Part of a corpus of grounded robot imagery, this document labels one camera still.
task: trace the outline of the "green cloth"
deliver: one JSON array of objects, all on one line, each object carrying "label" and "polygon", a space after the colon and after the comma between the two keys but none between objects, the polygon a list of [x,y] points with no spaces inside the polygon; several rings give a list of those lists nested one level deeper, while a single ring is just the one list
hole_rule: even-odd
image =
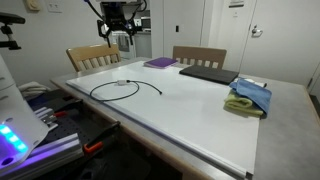
[{"label": "green cloth", "polygon": [[230,91],[227,99],[224,101],[225,105],[229,108],[259,116],[263,114],[263,111],[255,107],[250,99],[238,96],[233,90]]}]

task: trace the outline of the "wall outlet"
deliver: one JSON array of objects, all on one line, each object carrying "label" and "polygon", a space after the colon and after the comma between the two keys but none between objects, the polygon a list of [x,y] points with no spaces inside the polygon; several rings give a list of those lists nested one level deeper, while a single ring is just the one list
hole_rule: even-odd
[{"label": "wall outlet", "polygon": [[60,0],[46,0],[46,4],[49,12],[62,13]]}]

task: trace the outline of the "blue light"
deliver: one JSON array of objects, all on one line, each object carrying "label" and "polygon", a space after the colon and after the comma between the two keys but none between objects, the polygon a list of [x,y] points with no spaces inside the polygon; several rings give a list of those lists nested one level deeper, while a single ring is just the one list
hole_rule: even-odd
[{"label": "blue light", "polygon": [[13,135],[11,138],[9,138],[9,141],[14,143],[14,142],[19,141],[19,138],[16,135]]},{"label": "blue light", "polygon": [[11,132],[11,130],[7,127],[7,126],[4,126],[4,127],[0,127],[0,132],[5,135],[5,134],[8,134]]},{"label": "blue light", "polygon": [[22,150],[27,149],[27,146],[22,143],[22,144],[20,144],[20,145],[18,146],[18,149],[19,149],[20,151],[22,151]]},{"label": "blue light", "polygon": [[10,130],[8,126],[1,124],[0,132],[6,138],[8,143],[12,144],[16,150],[20,152],[28,150],[28,147]]}]

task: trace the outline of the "wooden chair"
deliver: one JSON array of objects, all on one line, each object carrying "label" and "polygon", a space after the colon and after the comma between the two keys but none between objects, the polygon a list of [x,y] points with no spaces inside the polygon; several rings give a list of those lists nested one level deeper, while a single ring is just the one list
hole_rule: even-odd
[{"label": "wooden chair", "polygon": [[118,45],[107,44],[67,49],[67,54],[77,72],[121,61]]},{"label": "wooden chair", "polygon": [[213,49],[203,47],[174,46],[173,59],[178,60],[182,64],[199,65],[222,69],[227,51],[224,49]]}]

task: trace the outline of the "gray floor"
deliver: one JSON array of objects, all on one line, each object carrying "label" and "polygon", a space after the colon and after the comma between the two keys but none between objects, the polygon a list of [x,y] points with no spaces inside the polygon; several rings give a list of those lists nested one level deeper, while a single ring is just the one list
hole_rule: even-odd
[{"label": "gray floor", "polygon": [[320,103],[319,103],[317,97],[313,96],[313,95],[310,95],[310,98],[311,98],[311,101],[312,101],[314,107],[316,108],[318,116],[320,117]]}]

